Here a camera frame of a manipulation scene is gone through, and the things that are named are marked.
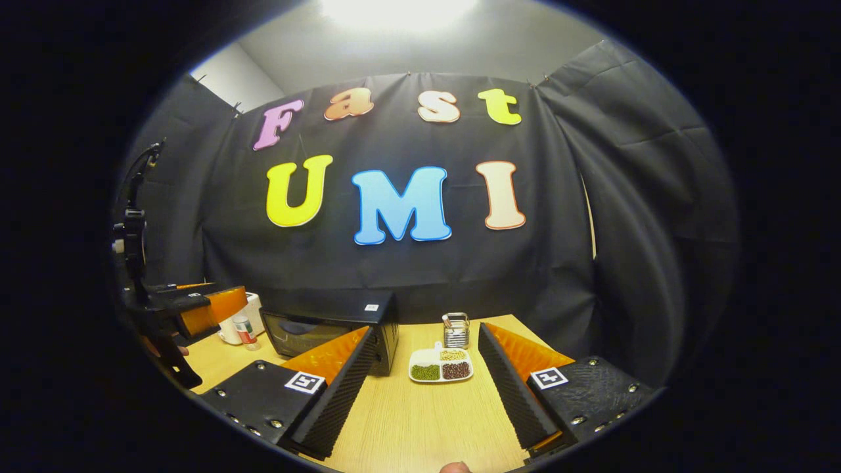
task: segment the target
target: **wooden table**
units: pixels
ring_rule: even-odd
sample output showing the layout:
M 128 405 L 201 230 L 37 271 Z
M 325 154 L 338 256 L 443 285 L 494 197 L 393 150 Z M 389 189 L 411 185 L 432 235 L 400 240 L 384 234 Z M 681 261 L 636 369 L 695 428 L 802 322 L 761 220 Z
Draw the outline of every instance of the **wooden table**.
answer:
M 548 346 L 514 316 L 470 321 L 473 377 L 454 383 L 415 383 L 407 375 L 409 356 L 442 340 L 442 324 L 401 325 L 391 375 L 368 376 L 341 430 L 333 455 L 313 460 L 347 473 L 438 473 L 463 461 L 474 473 L 496 473 L 523 466 L 514 428 L 477 347 L 479 323 L 490 322 Z M 187 361 L 204 383 L 202 394 L 257 359 L 283 364 L 267 334 L 259 350 L 248 351 L 216 336 L 190 345 Z

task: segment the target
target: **ceiling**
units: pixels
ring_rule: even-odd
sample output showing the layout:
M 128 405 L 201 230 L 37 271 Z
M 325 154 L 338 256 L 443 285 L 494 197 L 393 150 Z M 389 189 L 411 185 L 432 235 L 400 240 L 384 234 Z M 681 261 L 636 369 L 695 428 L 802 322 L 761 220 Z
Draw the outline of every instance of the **ceiling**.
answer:
M 407 5 L 415 3 L 429 5 Z M 409 71 L 536 83 L 605 38 L 532 0 L 479 0 L 450 24 L 426 31 L 380 21 L 366 28 L 342 26 L 322 7 L 321 0 L 303 2 L 238 41 L 283 94 Z

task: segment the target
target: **metal container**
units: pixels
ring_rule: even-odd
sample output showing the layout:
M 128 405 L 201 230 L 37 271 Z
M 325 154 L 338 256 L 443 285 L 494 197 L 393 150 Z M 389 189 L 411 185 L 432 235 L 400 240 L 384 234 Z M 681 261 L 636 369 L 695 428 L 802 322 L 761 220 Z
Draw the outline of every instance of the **metal container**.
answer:
M 470 340 L 470 319 L 464 312 L 444 314 L 444 346 L 464 348 Z

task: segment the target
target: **black microwave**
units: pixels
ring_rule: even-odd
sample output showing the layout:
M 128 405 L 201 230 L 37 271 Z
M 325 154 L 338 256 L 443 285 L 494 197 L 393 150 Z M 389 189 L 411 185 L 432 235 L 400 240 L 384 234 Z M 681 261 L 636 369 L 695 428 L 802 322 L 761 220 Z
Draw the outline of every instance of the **black microwave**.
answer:
M 387 290 L 276 290 L 260 294 L 260 317 L 275 351 L 298 356 L 370 326 L 376 347 L 372 375 L 387 376 L 397 348 L 394 293 Z

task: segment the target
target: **white plate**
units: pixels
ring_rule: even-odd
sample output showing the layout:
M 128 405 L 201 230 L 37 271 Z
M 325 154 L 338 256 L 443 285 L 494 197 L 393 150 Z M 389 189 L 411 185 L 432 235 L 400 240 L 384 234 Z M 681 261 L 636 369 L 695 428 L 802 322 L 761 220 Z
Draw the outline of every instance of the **white plate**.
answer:
M 464 353 L 465 359 L 454 359 L 443 361 L 441 360 L 441 351 L 454 351 L 454 352 L 462 352 Z M 458 364 L 458 363 L 467 363 L 469 373 L 467 376 L 463 378 L 456 378 L 454 380 L 445 380 L 444 379 L 444 365 L 445 364 Z M 440 376 L 437 380 L 418 380 L 414 376 L 412 376 L 412 366 L 437 366 L 438 367 L 438 375 Z M 462 350 L 461 348 L 443 348 L 441 342 L 435 342 L 434 348 L 424 348 L 421 350 L 415 350 L 412 352 L 412 356 L 409 357 L 409 379 L 416 381 L 418 383 L 449 383 L 452 381 L 461 381 L 466 380 L 473 376 L 473 362 L 470 361 L 470 353 L 466 350 Z

